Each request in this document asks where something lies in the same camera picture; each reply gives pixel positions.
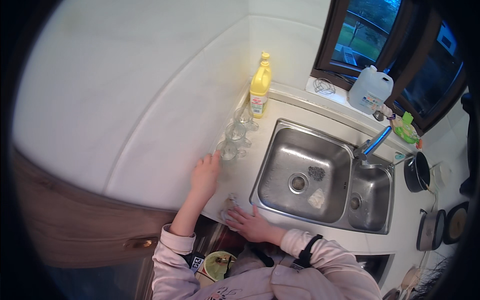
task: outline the window frame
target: window frame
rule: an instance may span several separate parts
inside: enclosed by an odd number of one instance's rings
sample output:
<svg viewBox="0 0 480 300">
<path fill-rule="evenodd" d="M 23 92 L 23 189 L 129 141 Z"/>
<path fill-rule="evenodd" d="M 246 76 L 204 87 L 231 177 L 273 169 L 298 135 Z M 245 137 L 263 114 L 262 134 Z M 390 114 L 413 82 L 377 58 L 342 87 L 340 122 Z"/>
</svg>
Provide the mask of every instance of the window frame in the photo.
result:
<svg viewBox="0 0 480 300">
<path fill-rule="evenodd" d="M 347 91 L 352 87 L 354 80 L 342 75 L 358 77 L 361 69 L 345 63 L 331 61 L 331 57 L 347 15 L 348 4 L 349 0 L 331 1 L 324 34 L 311 73 L 312 77 L 326 78 L 334 85 Z M 384 70 L 396 58 L 388 73 L 394 80 L 394 88 L 385 104 L 400 116 L 403 116 L 403 110 L 395 105 L 395 101 L 403 109 L 410 112 L 414 120 L 413 125 L 420 136 L 447 114 L 467 87 L 465 69 L 461 66 L 447 92 L 426 117 L 420 116 L 410 102 L 401 95 L 415 74 L 421 69 L 436 41 L 441 23 L 440 15 L 428 4 L 414 3 L 413 0 L 402 0 L 389 37 L 374 64 L 378 70 Z M 415 28 L 415 30 L 408 32 L 409 27 Z"/>
</svg>

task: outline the bottle label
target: bottle label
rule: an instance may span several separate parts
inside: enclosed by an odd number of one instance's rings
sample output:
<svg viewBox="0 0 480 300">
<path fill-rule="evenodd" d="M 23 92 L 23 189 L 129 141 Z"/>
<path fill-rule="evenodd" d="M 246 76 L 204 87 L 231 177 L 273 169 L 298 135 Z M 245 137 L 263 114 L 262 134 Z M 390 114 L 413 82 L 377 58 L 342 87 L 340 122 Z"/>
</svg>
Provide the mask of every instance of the bottle label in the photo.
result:
<svg viewBox="0 0 480 300">
<path fill-rule="evenodd" d="M 250 106 L 252 108 L 252 112 L 256 115 L 263 114 L 267 100 L 268 93 L 265 96 L 254 96 L 250 94 Z"/>
<path fill-rule="evenodd" d="M 371 110 L 378 110 L 378 108 L 384 103 L 379 97 L 367 92 L 360 101 L 360 105 Z"/>
</svg>

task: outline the kitchen sink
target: kitchen sink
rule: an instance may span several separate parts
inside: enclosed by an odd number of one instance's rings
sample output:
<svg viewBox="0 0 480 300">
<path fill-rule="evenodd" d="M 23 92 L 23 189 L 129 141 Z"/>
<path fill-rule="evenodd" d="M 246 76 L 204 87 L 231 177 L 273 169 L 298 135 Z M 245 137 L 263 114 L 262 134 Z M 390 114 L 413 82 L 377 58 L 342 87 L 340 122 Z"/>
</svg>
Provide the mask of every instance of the kitchen sink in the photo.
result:
<svg viewBox="0 0 480 300">
<path fill-rule="evenodd" d="M 393 165 L 372 155 L 369 162 L 375 167 L 363 168 L 354 150 L 323 132 L 280 119 L 250 202 L 311 223 L 387 234 Z M 321 205 L 308 201 L 314 193 L 323 196 Z"/>
</svg>

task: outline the faucet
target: faucet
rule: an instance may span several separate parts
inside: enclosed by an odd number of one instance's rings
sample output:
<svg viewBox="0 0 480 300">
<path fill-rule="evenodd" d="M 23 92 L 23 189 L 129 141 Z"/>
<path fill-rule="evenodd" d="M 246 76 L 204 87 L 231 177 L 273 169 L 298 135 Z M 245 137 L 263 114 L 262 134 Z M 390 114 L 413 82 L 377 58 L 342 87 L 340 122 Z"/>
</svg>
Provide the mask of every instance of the faucet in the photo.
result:
<svg viewBox="0 0 480 300">
<path fill-rule="evenodd" d="M 368 162 L 368 157 L 370 157 L 370 155 L 372 155 L 373 152 L 377 150 L 378 146 L 380 146 L 380 144 L 387 138 L 390 132 L 392 132 L 392 126 L 385 127 L 385 129 L 378 133 L 374 138 L 372 138 L 371 140 L 366 140 L 363 144 L 361 144 L 357 149 L 353 151 L 353 157 L 361 161 L 360 168 L 372 169 L 381 166 L 378 164 L 370 164 Z"/>
</svg>

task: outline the yellow dish soap bottle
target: yellow dish soap bottle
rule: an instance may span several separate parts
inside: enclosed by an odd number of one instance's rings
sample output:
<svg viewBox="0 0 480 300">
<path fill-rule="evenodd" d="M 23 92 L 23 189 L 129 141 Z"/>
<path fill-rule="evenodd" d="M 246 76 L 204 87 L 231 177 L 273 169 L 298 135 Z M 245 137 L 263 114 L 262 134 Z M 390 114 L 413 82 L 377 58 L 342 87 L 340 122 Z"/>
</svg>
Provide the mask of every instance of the yellow dish soap bottle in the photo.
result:
<svg viewBox="0 0 480 300">
<path fill-rule="evenodd" d="M 269 58 L 268 53 L 262 52 L 262 62 L 250 84 L 250 107 L 255 118 L 263 117 L 268 101 L 268 89 L 272 81 Z"/>
</svg>

